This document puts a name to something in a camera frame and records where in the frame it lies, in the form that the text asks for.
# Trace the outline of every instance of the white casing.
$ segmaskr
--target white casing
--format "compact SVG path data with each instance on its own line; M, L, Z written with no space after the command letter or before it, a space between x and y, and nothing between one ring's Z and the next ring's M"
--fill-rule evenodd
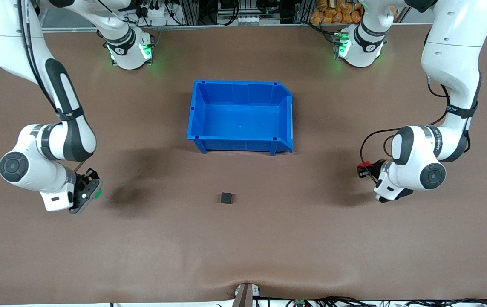
M355 28L357 28L357 26L358 25L352 24L348 26L346 29L341 30L343 32L348 33L348 37L349 40L351 41L351 45L347 47L347 53L345 55L340 55L339 57L343 58L351 66L355 66L355 67L370 66L370 64L372 64L374 60L376 60L376 58L380 56L383 43L381 43L381 45L378 46L376 50L374 50L374 52L365 52L363 48L355 42L354 33L355 33Z
M414 146L409 155L408 163L405 165L397 165L392 163L388 169L389 180L395 186L406 187L413 190L426 190L419 176L421 171L432 163L438 163L432 151L433 144L426 138L425 133L419 126L409 126L413 131ZM401 155L401 136L396 135L391 144L393 150L393 157L397 158Z
M75 188L75 173L60 163L45 159L37 149L35 136L31 134L37 125L28 125L18 136L14 148L8 152L19 152L27 158L28 168L18 182L11 184L31 191L40 192L46 211L59 211L72 206L69 192Z
M135 70L150 60L144 57L140 47L140 45L150 45L150 33L139 27L132 27L132 30L135 32L136 43L128 52L125 55L118 55L114 51L111 53L116 64L125 70Z

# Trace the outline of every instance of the blue storage bin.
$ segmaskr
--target blue storage bin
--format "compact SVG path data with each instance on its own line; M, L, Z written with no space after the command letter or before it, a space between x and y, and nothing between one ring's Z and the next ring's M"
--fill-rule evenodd
M280 82L197 80L187 138L208 150L292 153L292 94Z

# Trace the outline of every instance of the brown table surface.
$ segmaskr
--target brown table surface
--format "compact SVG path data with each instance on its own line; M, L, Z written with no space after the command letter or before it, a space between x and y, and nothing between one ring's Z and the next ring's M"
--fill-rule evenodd
M427 30L394 27L364 69L308 28L165 32L135 71L111 66L95 33L47 35L97 135L85 168L104 194L80 216L48 213L0 177L0 304L213 301L242 282L283 298L487 298L487 43L473 147L446 182L381 204L356 175L367 134L444 110L421 68ZM294 154L200 154L185 138L198 78L283 82ZM0 69L0 157L23 126L51 122L39 88Z

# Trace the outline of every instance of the cable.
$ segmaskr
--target cable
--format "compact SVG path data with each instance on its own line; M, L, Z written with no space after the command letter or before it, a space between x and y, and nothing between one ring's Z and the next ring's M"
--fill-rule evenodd
M387 152L385 145L387 144L387 142L390 139L392 139L394 137L395 137L395 134L392 134L391 136L388 136L387 139L385 139L385 141L383 142L383 152L385 152L386 156L388 156L389 158L392 158L393 156L389 152Z
M331 39L329 39L327 37L327 35L334 35L334 32L331 32L331 31L327 31L327 30L324 30L323 27L321 26L321 24L319 24L319 27L315 26L313 23L308 23L307 21L302 21L300 22L304 25L308 25L310 26L312 29L314 29L315 31L318 31L318 32L321 32L323 34L323 37L325 37L325 39L329 42L329 43L332 43L333 45L339 45L340 43L335 43L334 41L332 41Z
M154 46L158 46L158 44L160 43L160 38L162 37L162 33L164 31L164 27L161 27L160 28L160 33L158 34L158 39L156 41L154 41Z
M80 169L80 167L84 164L84 162L86 162L86 160L84 161L81 161L76 167L75 169L73 170L75 173Z
M167 13L171 17L171 19L173 19L173 21L175 21L177 25L182 26L183 24L179 22L178 19L175 18L175 10L173 9L173 2L169 2L169 0L164 0L164 5L166 6Z
M52 98L48 94L46 87L43 84L43 80L41 80L41 77L39 75L39 70L37 68L37 62L35 62L35 55L33 54L33 45L32 45L32 38L31 38L31 27L29 25L29 22L27 22L27 25L24 27L23 24L23 10L27 8L23 7L22 0L17 0L17 5L18 5L18 18L20 22L20 29L22 32L22 42L23 42L23 48L25 49L26 56L27 56L27 62L29 64L29 68L31 69L31 72L33 73L33 76L35 77L35 81L37 81L37 84L39 85L41 91L43 91L43 94L45 95L46 99L54 109L54 111L58 111L56 109L56 105L54 101L52 101ZM27 33L29 34L29 41L26 37L26 30Z
M111 14L113 14L116 19L124 22L124 20L120 19L120 16L118 16L115 12L113 12L113 10L111 10L108 6L106 6L101 0L96 0L97 2L99 2L104 8L106 8L109 12L111 12Z
M226 27L226 26L231 25L234 21L236 21L236 19L238 18L238 14L239 14L239 3L237 3L237 6L234 7L233 12L232 12L232 16L230 17L230 20L228 20L228 23L224 23L223 25L220 25L219 23L214 21L213 17L211 16L211 13L212 13L211 7L213 4L213 1L214 0L209 0L207 2L207 17L209 17L212 24Z
M371 136L374 136L375 134L378 134L378 133L383 133L383 132L393 132L393 131L399 131L400 128L393 128L393 129L385 129L385 130L378 130L378 131L374 131L372 132L371 134L367 135L366 138L364 138L364 141L363 143L360 145L360 149L359 149L359 156L360 156L360 161L362 162L362 164L364 165L364 169L366 170L366 172L368 173L368 175L370 175L370 178L372 179L372 181L374 181L374 184L377 183L376 181L376 178L374 178L374 176L372 176L372 173L370 173L370 171L368 170L368 167L366 166L366 163L364 163L364 158L363 158L363 148L364 148L364 144L366 144L366 141L371 137Z
M101 5L103 7L105 7L109 12L111 12L112 14L114 14L115 12L113 12L108 6L106 6L101 0L96 0L97 2L101 3Z
M431 84L430 83L427 83L427 87L429 88L429 92L431 92L431 94L435 95L436 97L442 97L442 98L447 98L448 97L448 96L444 96L444 95L438 95L437 93L433 92L432 89L431 89Z
M325 30L323 30L323 27L321 27L321 23L319 23L319 29L321 30L321 33L323 33L323 37L325 37L325 39L329 42L329 43L332 43L333 45L335 45L336 43L331 41L331 39L329 39L327 37L327 34L325 33Z
M467 148L465 149L465 151L463 151L463 153L471 150L471 137L469 136L469 131L465 131L464 136L465 138L467 138Z

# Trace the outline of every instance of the black cable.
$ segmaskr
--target black cable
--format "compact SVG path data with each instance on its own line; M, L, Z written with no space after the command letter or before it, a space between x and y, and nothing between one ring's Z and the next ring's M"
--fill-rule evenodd
M376 307L374 305L370 305L368 303L364 303L362 301L359 301L357 299L351 298L351 297L326 297L324 299L321 299L321 301L325 302L329 307L337 307L336 302L339 301L341 303L345 303L346 305L350 305L352 307Z
M399 131L400 128L393 128L393 129L385 129L385 130L378 130L378 131L374 131L372 132L371 134L367 135L366 138L364 138L364 141L363 143L360 145L360 150L359 150L359 156L360 156L360 161L362 162L362 164L364 165L364 169L366 170L366 172L370 175L370 178L372 178L372 181L374 181L374 184L377 183L376 181L376 178L374 178L374 176L372 176L372 173L370 173L370 171L368 170L368 167L366 166L366 163L364 163L364 158L363 158L363 148L364 148L364 144L366 144L366 141L371 137L371 136L374 136L375 134L378 134L378 133L383 133L383 132L393 132L393 131Z
M25 9L22 4L22 0L17 0L17 5L18 5L18 18L20 22L20 29L21 29L21 36L22 36L22 42L23 42L23 48L26 51L26 56L27 56L27 62L29 64L29 68L31 69L31 72L33 73L33 76L35 77L35 81L37 81L37 85L39 85L41 91L43 91L43 94L45 95L46 99L54 109L54 111L58 111L56 109L56 105L54 101L52 101L52 98L48 94L46 87L43 84L43 80L41 80L41 77L39 75L39 70L37 68L37 62L35 62L35 55L33 54L33 45L32 45L32 38L31 38L31 28L29 26L29 23L27 23L27 26L24 26L23 23L23 10Z
M431 92L431 94L435 95L436 97L442 97L442 98L447 98L448 97L448 96L439 95L439 94L433 92L432 89L431 89L431 85L429 83L427 83L427 88L429 88L429 92Z
M471 150L471 137L469 136L469 131L465 131L463 132L465 138L467 138L467 148L465 149L465 151L463 151L463 153Z
M395 137L395 134L392 134L391 136L388 136L388 137L385 139L385 141L383 142L383 152L385 152L386 156L388 156L389 158L392 158L393 156L392 156L392 155L391 155L389 152L387 152L387 149L386 149L386 147L385 147L385 146L387 145L387 142L388 142L390 139L394 138L394 137Z
M320 29L319 27L315 26L313 23L308 23L308 21L301 21L300 23L303 24L303 25L308 25L312 29L314 29L315 31L318 31L318 32L327 33L329 35L333 35L334 34L334 32L327 31L327 30L323 30L323 28Z
M446 303L445 306L446 307L449 307L449 306L452 306L452 305L455 305L455 304L458 304L458 303L479 303L479 304L487 305L487 301L483 301L483 300L477 299L477 298L466 298L466 299L460 299L460 300L457 300L457 301L452 301L449 304Z
M215 11L215 10L218 11L218 8L214 8L214 10L211 9L212 4L214 4L213 1L214 0L209 0L207 2L207 17L209 17L212 24L226 27L226 26L231 25L234 21L236 21L236 19L238 18L238 14L239 14L239 2L237 4L237 6L233 9L232 16L228 20L228 23L224 23L223 25L221 25L213 19L213 16L211 16L211 13L212 13L211 11Z
M175 10L173 9L173 3L170 2L169 0L164 0L164 5L166 6L167 13L171 17L171 19L173 19L173 21L175 21L177 25L182 26L183 23L179 22L179 20L175 18Z
M329 37L327 37L327 34L325 33L326 31L323 30L323 27L321 27L321 23L319 23L319 29L321 30L321 33L323 33L323 37L325 37L325 39L329 42L329 43L332 43L333 45L335 45L336 43L333 42L331 39L329 39Z
M334 32L331 32L331 31L327 31L325 29L323 29L323 27L321 26L321 24L319 24L319 27L315 26L313 23L308 23L307 21L302 21L301 22L302 24L304 25L308 25L310 26L312 29L314 29L315 31L318 31L320 33L323 34L323 37L325 37L325 39L329 42L329 43L332 43L333 45L340 45L340 43L336 43L335 41L332 41L331 39L329 39L328 35L334 35Z
M113 12L108 6L106 6L101 0L96 0L97 2L101 3L101 5L103 7L105 7L109 12L111 12L112 14L114 14L115 12Z

